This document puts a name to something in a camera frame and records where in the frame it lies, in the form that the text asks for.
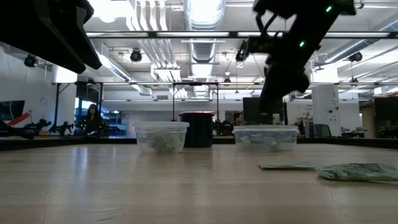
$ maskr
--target plastic lid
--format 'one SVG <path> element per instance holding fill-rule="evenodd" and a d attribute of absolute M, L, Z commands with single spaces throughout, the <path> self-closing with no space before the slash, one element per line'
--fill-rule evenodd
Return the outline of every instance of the plastic lid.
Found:
<path fill-rule="evenodd" d="M 263 129 L 263 128 L 285 128 L 285 129 L 297 129 L 296 125 L 280 125 L 280 124 L 264 124 L 264 125 L 242 125 L 234 126 L 235 129 Z"/>
<path fill-rule="evenodd" d="M 232 133 L 236 131 L 299 131 L 299 127 L 296 125 L 279 125 L 279 124 L 267 124 L 267 125 L 243 125 L 234 126 Z"/>
<path fill-rule="evenodd" d="M 135 127 L 189 127 L 188 122 L 178 122 L 178 121 L 138 121 L 134 122 Z"/>

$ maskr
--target paper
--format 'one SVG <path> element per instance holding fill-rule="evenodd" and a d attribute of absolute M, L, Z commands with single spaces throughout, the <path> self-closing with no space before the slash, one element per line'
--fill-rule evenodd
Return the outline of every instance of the paper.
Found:
<path fill-rule="evenodd" d="M 393 164 L 350 163 L 316 165 L 310 162 L 266 162 L 262 169 L 314 169 L 319 177 L 329 180 L 398 181 L 398 170 Z"/>

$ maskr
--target ceiling lamp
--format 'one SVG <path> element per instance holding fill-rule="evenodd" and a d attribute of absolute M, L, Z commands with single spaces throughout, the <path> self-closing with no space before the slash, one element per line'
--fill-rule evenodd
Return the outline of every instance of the ceiling lamp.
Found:
<path fill-rule="evenodd" d="M 95 10 L 95 16 L 98 16 L 103 22 L 111 23 L 116 20 L 114 17 L 112 2 L 109 0 L 89 0 Z"/>

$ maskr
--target wooden table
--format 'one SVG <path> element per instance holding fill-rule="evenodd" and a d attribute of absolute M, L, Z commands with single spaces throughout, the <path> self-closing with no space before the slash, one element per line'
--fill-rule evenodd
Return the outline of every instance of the wooden table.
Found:
<path fill-rule="evenodd" d="M 135 145 L 0 152 L 0 223 L 397 223 L 398 185 L 334 182 L 264 161 L 397 162 L 398 151 L 300 144 L 234 145 L 148 156 Z"/>

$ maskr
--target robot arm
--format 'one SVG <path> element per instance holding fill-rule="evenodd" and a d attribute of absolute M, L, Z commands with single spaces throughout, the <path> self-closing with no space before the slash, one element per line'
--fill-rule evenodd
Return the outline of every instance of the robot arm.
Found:
<path fill-rule="evenodd" d="M 250 37 L 249 53 L 269 54 L 264 68 L 266 81 L 260 96 L 259 111 L 267 112 L 273 102 L 291 91 L 304 92 L 309 80 L 304 66 L 340 14 L 355 15 L 353 0 L 257 0 L 253 5 L 260 37 Z M 263 25 L 261 17 L 267 12 L 273 16 Z M 282 35 L 270 36 L 267 29 L 277 16 L 289 19 L 296 15 L 290 30 Z"/>

